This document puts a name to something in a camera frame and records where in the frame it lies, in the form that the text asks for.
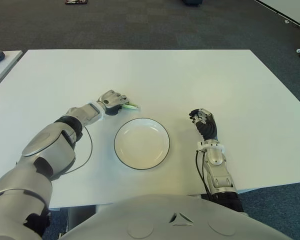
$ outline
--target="green object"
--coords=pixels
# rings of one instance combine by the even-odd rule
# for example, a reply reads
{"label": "green object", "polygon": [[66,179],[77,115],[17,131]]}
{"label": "green object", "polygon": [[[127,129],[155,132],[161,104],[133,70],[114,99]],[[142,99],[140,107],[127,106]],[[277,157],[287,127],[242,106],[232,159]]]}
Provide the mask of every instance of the green object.
{"label": "green object", "polygon": [[134,110],[139,109],[138,105],[133,104],[131,102],[127,102],[126,104],[123,104],[122,107],[125,108],[125,109],[134,109]]}

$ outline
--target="white plate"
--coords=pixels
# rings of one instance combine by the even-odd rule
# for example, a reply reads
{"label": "white plate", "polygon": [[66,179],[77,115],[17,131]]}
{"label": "white plate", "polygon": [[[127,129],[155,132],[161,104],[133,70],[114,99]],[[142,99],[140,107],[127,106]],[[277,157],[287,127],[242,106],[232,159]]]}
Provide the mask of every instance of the white plate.
{"label": "white plate", "polygon": [[166,129],[157,121],[137,118],[125,123],[115,135],[114,150],[125,165],[150,169],[160,164],[170,146]]}

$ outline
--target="white wall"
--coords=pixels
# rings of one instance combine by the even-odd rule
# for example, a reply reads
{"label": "white wall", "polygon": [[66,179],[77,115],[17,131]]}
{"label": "white wall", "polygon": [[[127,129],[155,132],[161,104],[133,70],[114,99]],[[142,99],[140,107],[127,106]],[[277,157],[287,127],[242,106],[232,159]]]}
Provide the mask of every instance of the white wall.
{"label": "white wall", "polygon": [[296,22],[300,21],[300,0],[261,0],[261,2],[287,15]]}

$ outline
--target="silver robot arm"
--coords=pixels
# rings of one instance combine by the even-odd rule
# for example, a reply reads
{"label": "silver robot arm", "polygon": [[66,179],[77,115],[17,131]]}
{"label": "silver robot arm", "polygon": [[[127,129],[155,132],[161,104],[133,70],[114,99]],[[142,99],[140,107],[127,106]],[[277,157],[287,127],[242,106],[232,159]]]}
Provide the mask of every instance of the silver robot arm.
{"label": "silver robot arm", "polygon": [[200,177],[209,200],[237,212],[243,212],[234,181],[226,167],[225,147],[218,141],[217,125],[213,114],[200,108],[193,110],[189,115],[203,137],[203,142],[198,142],[197,151],[203,153],[202,163],[207,172],[208,187],[205,183],[203,168]]}
{"label": "silver robot arm", "polygon": [[50,224],[51,181],[74,164],[82,129],[116,115],[129,100],[110,90],[98,101],[73,107],[40,131],[16,166],[0,179],[0,240],[40,240]]}

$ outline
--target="robot forearm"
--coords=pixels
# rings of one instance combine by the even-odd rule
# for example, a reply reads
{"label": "robot forearm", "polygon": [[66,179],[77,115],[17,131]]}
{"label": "robot forearm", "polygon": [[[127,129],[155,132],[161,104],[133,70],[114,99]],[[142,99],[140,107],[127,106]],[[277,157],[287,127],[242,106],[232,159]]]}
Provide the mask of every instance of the robot forearm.
{"label": "robot forearm", "polygon": [[234,181],[226,168],[225,148],[218,141],[217,126],[212,113],[200,108],[189,115],[204,139],[203,142],[198,142],[197,150],[203,153],[202,164],[207,172],[207,194],[210,200],[243,212]]}
{"label": "robot forearm", "polygon": [[110,90],[98,101],[69,109],[31,140],[16,166],[0,179],[0,236],[41,239],[50,223],[51,181],[75,162],[83,127],[117,114],[127,102],[126,96]]}

